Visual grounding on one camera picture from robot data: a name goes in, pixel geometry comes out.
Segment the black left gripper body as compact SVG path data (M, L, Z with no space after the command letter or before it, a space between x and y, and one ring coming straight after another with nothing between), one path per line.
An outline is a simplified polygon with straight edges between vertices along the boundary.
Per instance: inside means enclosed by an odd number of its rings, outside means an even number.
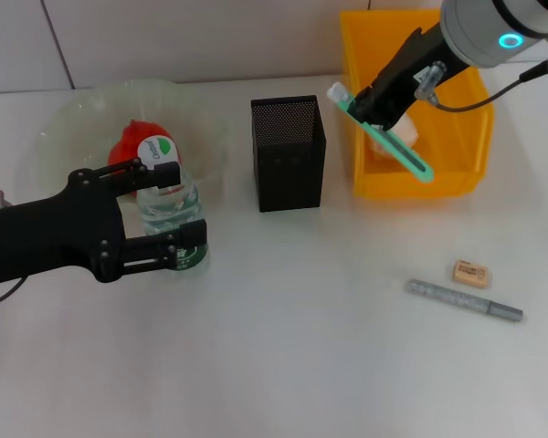
M65 266L118 279L125 232L114 177L79 169L60 193L0 209L0 283Z

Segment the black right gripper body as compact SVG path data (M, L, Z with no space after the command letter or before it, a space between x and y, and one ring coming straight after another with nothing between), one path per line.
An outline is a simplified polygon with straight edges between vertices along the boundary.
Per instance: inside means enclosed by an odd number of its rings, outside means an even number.
M375 106L407 107L415 101L415 75L436 62L445 65L447 81L469 67L468 34L442 21L428 31L416 29L371 83Z

